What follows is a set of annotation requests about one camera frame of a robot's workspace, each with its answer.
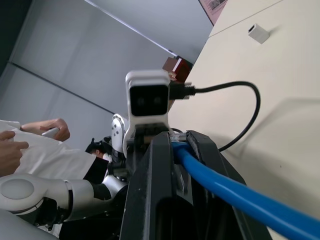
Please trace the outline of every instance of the white adapter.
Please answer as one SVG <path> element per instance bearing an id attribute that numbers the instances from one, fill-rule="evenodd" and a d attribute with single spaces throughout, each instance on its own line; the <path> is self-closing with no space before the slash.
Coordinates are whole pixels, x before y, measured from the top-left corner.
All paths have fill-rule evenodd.
<path id="1" fill-rule="evenodd" d="M 256 23 L 250 27 L 248 35 L 260 44 L 263 44 L 270 36 L 267 30 L 264 30 Z"/>

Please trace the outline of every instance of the camera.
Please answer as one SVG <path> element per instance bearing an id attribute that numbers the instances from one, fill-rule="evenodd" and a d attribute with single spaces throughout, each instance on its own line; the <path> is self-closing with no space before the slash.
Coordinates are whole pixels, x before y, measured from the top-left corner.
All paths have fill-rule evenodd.
<path id="1" fill-rule="evenodd" d="M 129 128 L 124 136 L 123 153 L 127 157 L 127 140 L 138 125 L 163 124 L 168 129 L 170 78 L 164 70 L 131 71 L 125 77 Z"/>

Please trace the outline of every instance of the black metal bracket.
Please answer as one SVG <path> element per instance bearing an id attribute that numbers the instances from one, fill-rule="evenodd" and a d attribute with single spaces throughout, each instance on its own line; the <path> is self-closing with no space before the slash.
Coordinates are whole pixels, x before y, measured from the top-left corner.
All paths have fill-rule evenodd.
<path id="1" fill-rule="evenodd" d="M 201 163 L 245 184 L 208 136 L 188 131 L 186 141 Z M 155 136 L 147 149 L 131 144 L 126 164 L 132 176 L 121 240 L 271 240 L 265 225 L 208 192 L 194 179 L 192 204 L 177 195 L 177 163 L 167 131 Z"/>

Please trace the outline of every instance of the white shirt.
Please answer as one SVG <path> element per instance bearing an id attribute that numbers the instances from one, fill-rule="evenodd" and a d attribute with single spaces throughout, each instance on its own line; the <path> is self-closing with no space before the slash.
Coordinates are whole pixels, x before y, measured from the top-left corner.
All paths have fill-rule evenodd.
<path id="1" fill-rule="evenodd" d="M 72 149 L 65 143 L 20 130 L 20 123 L 0 120 L 0 133 L 14 131 L 15 142 L 27 142 L 21 150 L 20 166 L 14 173 L 28 173 L 48 179 L 83 179 L 96 156 Z"/>

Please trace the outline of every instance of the table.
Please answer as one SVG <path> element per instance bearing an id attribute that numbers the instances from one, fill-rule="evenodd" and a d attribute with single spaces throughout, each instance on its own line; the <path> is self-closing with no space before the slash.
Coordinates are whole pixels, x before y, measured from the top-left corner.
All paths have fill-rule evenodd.
<path id="1" fill-rule="evenodd" d="M 251 188 L 320 219 L 320 32 L 312 31 L 320 2 L 239 2 L 228 1 L 186 82 L 257 85 L 257 121 L 223 155 Z M 254 23 L 270 32 L 263 44 L 248 36 Z M 236 86 L 175 101 L 169 124 L 206 134 L 221 147 L 242 131 L 254 108 L 253 91 Z"/>

